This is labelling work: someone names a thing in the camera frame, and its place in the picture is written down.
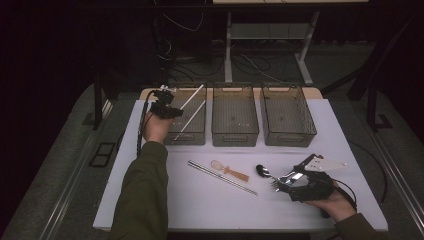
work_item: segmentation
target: gray carpet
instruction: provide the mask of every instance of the gray carpet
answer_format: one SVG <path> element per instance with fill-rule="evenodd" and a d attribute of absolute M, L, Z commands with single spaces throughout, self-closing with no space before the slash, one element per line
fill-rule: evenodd
<path fill-rule="evenodd" d="M 266 68 L 269 64 L 269 69 L 264 72 L 274 78 L 283 81 L 300 81 L 300 73 L 291 54 L 298 47 L 296 44 L 283 43 L 278 46 L 282 50 L 277 55 L 272 48 L 257 54 L 257 51 L 250 47 L 240 46 L 238 49 L 234 48 L 234 52 L 246 56 L 260 56 L 260 58 L 251 58 L 251 60 L 261 68 Z M 314 87 L 323 88 L 349 74 L 367 59 L 372 49 L 373 45 L 367 43 L 341 46 L 336 44 L 312 45 L 306 57 L 306 64 L 314 81 Z M 249 62 L 245 61 L 244 57 L 234 54 L 234 58 L 239 60 L 239 68 L 235 66 L 233 68 L 234 81 L 267 79 L 263 74 L 255 72 L 255 69 L 249 66 Z M 215 58 L 212 61 L 213 67 L 201 63 L 182 63 L 183 67 L 189 68 L 193 72 L 181 67 L 177 68 L 179 71 L 171 70 L 170 81 L 190 80 L 190 77 L 195 81 L 222 81 L 223 67 L 219 67 L 221 61 L 222 58 Z M 378 113 L 384 114 L 393 128 L 380 129 L 378 133 L 370 132 L 369 127 L 364 123 L 366 99 L 359 102 L 349 101 L 346 97 L 349 86 L 350 84 L 346 84 L 329 93 L 325 98 L 330 100 L 375 198 L 379 201 L 384 190 L 383 176 L 376 163 L 376 159 L 382 161 L 382 156 L 373 140 L 374 136 L 378 136 L 396 161 L 417 199 L 423 203 L 424 161 L 422 159 L 424 159 L 424 147 L 422 143 L 393 109 L 390 101 L 382 94 L 378 98 Z M 81 95 L 69 115 L 68 122 L 52 146 L 36 179 L 12 219 L 3 240 L 106 239 L 107 233 L 94 229 L 92 224 L 113 166 L 119 139 L 126 128 L 137 97 L 138 93 L 121 93 L 120 98 L 112 102 L 111 111 L 102 122 L 101 127 L 93 131 L 91 125 L 83 124 L 87 114 L 89 116 L 93 112 L 92 87 Z M 111 161 L 106 168 L 90 167 L 88 163 L 101 142 L 115 143 Z M 63 194 L 64 189 L 72 191 L 66 195 Z M 62 204 L 64 212 L 55 215 L 57 224 L 53 228 L 46 229 L 47 231 L 42 234 L 57 203 Z M 389 223 L 389 234 L 393 239 L 424 239 L 390 178 L 387 196 L 381 208 Z M 311 239 L 324 240 L 333 234 L 334 232 L 313 233 Z"/>

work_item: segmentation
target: green sleeve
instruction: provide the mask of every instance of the green sleeve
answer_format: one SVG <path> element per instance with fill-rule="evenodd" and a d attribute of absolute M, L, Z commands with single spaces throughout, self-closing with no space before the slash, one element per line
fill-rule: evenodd
<path fill-rule="evenodd" d="M 384 233 L 374 230 L 361 213 L 336 223 L 335 227 L 343 240 L 388 239 Z"/>
<path fill-rule="evenodd" d="M 166 159 L 160 143 L 147 142 L 122 183 L 108 240 L 166 239 L 168 231 Z"/>

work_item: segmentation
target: floor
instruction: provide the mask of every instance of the floor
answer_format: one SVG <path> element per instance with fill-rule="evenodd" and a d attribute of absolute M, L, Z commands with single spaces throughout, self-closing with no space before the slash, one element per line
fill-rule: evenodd
<path fill-rule="evenodd" d="M 218 50 L 210 63 L 199 63 L 186 57 L 179 59 L 178 64 L 169 71 L 169 81 L 207 81 L 210 84 L 223 81 L 223 51 L 220 50 L 220 44 L 216 43 Z M 301 83 L 301 75 L 293 57 L 299 47 L 296 42 L 234 43 L 233 81 L 257 83 L 259 80 L 278 80 Z M 366 61 L 373 47 L 372 43 L 313 44 L 305 60 L 314 81 L 313 87 L 322 89 L 354 71 Z M 393 128 L 371 131 L 365 123 L 366 97 L 361 101 L 350 101 L 346 95 L 350 84 L 329 92 L 324 98 L 330 100 L 376 200 L 382 201 L 385 196 L 381 209 L 389 224 L 389 235 L 392 239 L 424 239 L 423 226 L 418 226 L 414 221 L 414 217 L 423 214 L 424 147 L 381 93 L 378 96 L 377 113 L 385 115 Z M 92 87 L 75 103 L 68 122 L 52 146 L 2 240 L 106 239 L 107 233 L 94 229 L 92 224 L 132 106 L 139 93 L 121 92 L 117 100 L 105 101 L 104 120 L 94 131 Z M 89 163 L 101 143 L 113 144 L 110 161 L 104 168 L 90 167 Z M 387 166 L 391 166 L 392 162 L 405 184 L 399 184 L 399 176 L 387 174 L 388 187 L 385 191 L 380 165 L 387 171 Z M 409 194 L 408 191 L 404 192 L 405 189 L 410 190 L 413 200 L 418 204 L 414 206 L 414 201 L 410 201 L 411 195 L 409 198 L 405 197 Z M 414 214 L 413 209 L 421 209 L 421 213 Z M 335 232 L 322 232 L 297 237 L 324 240 L 330 239 L 334 234 Z M 279 234 L 249 236 L 255 239 L 296 239 L 294 236 L 284 238 Z M 249 236 L 232 236 L 231 239 L 249 239 Z M 207 239 L 217 239 L 219 236 L 209 237 Z M 169 237 L 192 238 L 202 237 Z"/>

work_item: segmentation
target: spoon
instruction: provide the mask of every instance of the spoon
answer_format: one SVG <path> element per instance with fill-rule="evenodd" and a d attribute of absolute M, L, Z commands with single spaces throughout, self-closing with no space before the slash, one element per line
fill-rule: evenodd
<path fill-rule="evenodd" d="M 229 166 L 224 167 L 224 165 L 222 165 L 222 163 L 220 163 L 217 160 L 213 160 L 211 162 L 211 166 L 212 166 L 212 168 L 214 168 L 216 170 L 224 171 L 224 174 L 227 174 L 228 173 L 228 174 L 231 174 L 234 177 L 236 177 L 236 178 L 238 178 L 240 180 L 243 180 L 245 182 L 249 181 L 249 176 L 247 176 L 247 175 L 245 175 L 243 173 L 239 173 L 239 172 L 233 171 L 233 170 L 230 169 Z"/>
<path fill-rule="evenodd" d="M 280 181 L 280 179 L 271 176 L 271 173 L 269 173 L 268 169 L 266 169 L 264 166 L 262 165 L 257 165 L 256 166 L 256 172 L 259 174 L 259 176 L 263 177 L 263 178 L 272 178 L 275 181 Z"/>

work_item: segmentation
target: white table surface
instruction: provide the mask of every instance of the white table surface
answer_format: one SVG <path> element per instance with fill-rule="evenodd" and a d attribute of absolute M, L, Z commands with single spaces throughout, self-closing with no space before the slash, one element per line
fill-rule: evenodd
<path fill-rule="evenodd" d="M 332 178 L 348 184 L 362 212 L 371 225 L 387 231 L 384 218 L 326 99 L 308 99 L 317 135 L 308 148 L 271 147 L 264 144 L 259 102 L 256 110 L 261 132 L 256 147 L 213 147 L 211 101 L 207 101 L 206 144 L 204 146 L 167 146 L 168 215 L 170 231 L 256 231 L 314 232 L 333 229 L 331 219 L 320 217 L 319 210 L 292 202 L 286 193 L 274 192 L 272 180 L 259 177 L 258 164 L 275 176 L 285 175 L 310 154 L 348 163 L 348 168 L 327 172 Z M 144 101 L 134 106 L 127 130 L 115 160 L 93 227 L 109 230 L 124 174 L 136 156 L 137 129 Z M 225 166 L 250 176 L 241 184 L 258 196 L 236 188 L 187 165 L 193 160 L 211 169 L 210 162 L 219 160 Z"/>

